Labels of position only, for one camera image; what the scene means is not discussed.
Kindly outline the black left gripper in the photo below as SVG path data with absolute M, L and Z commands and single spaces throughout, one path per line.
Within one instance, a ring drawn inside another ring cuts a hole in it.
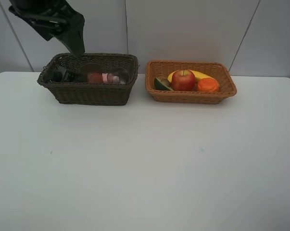
M 46 41 L 58 39 L 74 56 L 85 53 L 84 16 L 65 0 L 12 0 L 9 12 L 30 25 Z

